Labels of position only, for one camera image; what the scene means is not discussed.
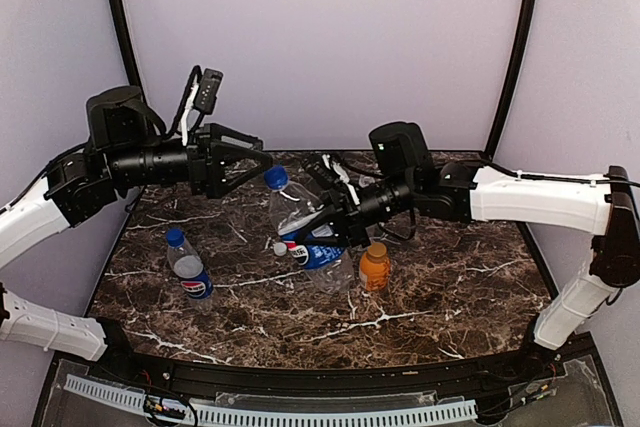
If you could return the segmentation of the blue label water bottle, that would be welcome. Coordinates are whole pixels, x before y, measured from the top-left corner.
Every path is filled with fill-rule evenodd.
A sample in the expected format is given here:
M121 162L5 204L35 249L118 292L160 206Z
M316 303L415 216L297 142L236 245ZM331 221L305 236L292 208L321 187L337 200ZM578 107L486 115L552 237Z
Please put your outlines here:
M354 268L348 251L343 247L309 244L310 239L332 237L331 226L324 224L303 237L296 235L311 223L323 208L321 200L302 184L289 178L281 165L264 173L269 194L269 219L287 252L303 269L314 286L326 294L347 291L353 280Z

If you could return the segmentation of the white bottle cap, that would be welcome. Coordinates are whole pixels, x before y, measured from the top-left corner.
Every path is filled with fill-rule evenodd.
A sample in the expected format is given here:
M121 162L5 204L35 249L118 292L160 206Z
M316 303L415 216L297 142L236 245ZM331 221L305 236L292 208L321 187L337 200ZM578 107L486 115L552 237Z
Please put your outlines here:
M288 252L288 248L284 243L278 242L273 245L273 251L276 256L285 256Z

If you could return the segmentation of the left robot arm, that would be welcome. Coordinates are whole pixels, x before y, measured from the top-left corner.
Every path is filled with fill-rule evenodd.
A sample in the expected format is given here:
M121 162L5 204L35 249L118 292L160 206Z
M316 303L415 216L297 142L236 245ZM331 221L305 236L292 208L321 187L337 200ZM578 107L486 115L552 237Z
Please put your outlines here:
M220 199L273 164L262 141L219 124L196 123L180 137L144 102L137 86L90 98L90 135L50 161L1 209L1 264L73 228L148 185L189 184L195 195ZM45 351L101 363L120 383L141 374L140 359L119 322L77 317L1 290L1 337Z

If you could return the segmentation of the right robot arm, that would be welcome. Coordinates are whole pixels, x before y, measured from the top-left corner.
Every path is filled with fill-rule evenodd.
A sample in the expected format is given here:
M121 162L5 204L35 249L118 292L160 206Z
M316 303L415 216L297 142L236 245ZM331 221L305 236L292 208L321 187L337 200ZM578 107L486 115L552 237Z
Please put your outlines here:
M369 226L409 211L433 219L515 221L591 234L591 252L559 296L539 314L527 345L510 360L521 381L534 379L549 352L612 294L639 280L639 214L627 172L612 166L587 177L510 171L491 162L434 163L420 127L392 122L369 140L380 181L356 189L333 165L313 160L307 171L326 190L323 208L285 243L290 248L355 247L369 243Z

